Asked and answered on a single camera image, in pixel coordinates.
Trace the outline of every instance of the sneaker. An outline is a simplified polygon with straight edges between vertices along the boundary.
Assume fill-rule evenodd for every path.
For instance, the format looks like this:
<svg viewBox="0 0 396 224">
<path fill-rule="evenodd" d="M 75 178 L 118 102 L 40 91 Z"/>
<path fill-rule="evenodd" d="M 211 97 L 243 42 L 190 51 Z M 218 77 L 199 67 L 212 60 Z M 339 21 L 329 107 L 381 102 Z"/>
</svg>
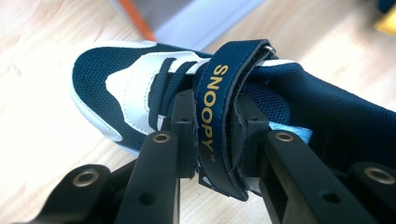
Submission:
<svg viewBox="0 0 396 224">
<path fill-rule="evenodd" d="M 234 42 L 234 49 L 215 56 L 149 41 L 105 43 L 77 58 L 71 95 L 107 138 L 138 154 L 145 136 L 172 115 L 175 95 L 199 89 L 207 70 L 227 70 L 213 68 L 216 60 L 239 62 L 240 51 L 248 54 L 246 43 Z M 356 161 L 396 168 L 396 113 L 311 76 L 296 62 L 264 57 L 253 65 L 246 80 L 232 84 L 241 85 L 234 97 L 248 94 L 272 129 L 299 134 L 337 170 L 346 171 Z M 204 95 L 198 92 L 197 97 Z"/>
</svg>

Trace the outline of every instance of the blurry background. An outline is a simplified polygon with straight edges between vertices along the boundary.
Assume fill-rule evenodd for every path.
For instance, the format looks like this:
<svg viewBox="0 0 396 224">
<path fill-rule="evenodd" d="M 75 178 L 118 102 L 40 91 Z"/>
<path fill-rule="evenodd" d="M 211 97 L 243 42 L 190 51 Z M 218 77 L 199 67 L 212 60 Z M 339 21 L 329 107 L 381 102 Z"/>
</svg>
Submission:
<svg viewBox="0 0 396 224">
<path fill-rule="evenodd" d="M 375 4 L 266 0 L 205 51 L 231 40 L 268 38 L 280 58 L 396 111 L 396 37 L 374 28 L 382 16 Z M 105 0 L 0 1 L 0 223 L 34 218 L 64 175 L 80 165 L 114 170 L 133 159 L 79 114 L 68 86 L 80 49 L 143 38 Z M 262 198 L 240 203 L 196 179 L 182 181 L 180 222 L 270 223 Z"/>
</svg>

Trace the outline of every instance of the black velcro strap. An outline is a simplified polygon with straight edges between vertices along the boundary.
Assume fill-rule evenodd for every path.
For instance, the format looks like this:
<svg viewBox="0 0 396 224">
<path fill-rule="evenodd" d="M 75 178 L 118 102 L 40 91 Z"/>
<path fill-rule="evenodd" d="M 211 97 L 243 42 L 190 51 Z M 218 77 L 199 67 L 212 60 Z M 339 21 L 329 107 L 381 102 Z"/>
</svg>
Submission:
<svg viewBox="0 0 396 224">
<path fill-rule="evenodd" d="M 210 60 L 195 93 L 201 168 L 215 190 L 241 201 L 248 194 L 232 169 L 229 110 L 254 66 L 274 56 L 271 49 L 267 40 L 225 44 Z"/>
</svg>

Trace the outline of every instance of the velcro strap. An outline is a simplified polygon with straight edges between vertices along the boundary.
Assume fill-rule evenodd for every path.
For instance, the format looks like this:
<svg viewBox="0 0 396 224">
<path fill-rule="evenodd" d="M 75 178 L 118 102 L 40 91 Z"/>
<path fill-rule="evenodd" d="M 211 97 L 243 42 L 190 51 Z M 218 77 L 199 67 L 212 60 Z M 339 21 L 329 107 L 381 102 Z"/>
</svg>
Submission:
<svg viewBox="0 0 396 224">
<path fill-rule="evenodd" d="M 267 40 L 229 42 L 212 57 L 195 93 L 198 157 L 212 187 L 245 201 L 248 194 L 232 169 L 230 107 L 254 66 L 274 56 Z"/>
</svg>

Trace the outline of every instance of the table surface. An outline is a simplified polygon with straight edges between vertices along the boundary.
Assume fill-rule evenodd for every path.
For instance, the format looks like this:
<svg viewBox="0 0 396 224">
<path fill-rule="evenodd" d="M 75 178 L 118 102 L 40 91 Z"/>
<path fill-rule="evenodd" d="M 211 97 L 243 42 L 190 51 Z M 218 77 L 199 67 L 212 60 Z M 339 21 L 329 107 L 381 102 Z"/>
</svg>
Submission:
<svg viewBox="0 0 396 224">
<path fill-rule="evenodd" d="M 396 111 L 396 37 L 379 33 L 375 0 L 267 0 L 206 51 L 268 38 L 282 59 Z M 57 183 L 88 163 L 134 159 L 85 120 L 69 95 L 71 66 L 92 42 L 142 37 L 105 0 L 0 1 L 0 223 L 36 216 Z M 246 203 L 182 180 L 181 223 L 270 223 Z"/>
</svg>

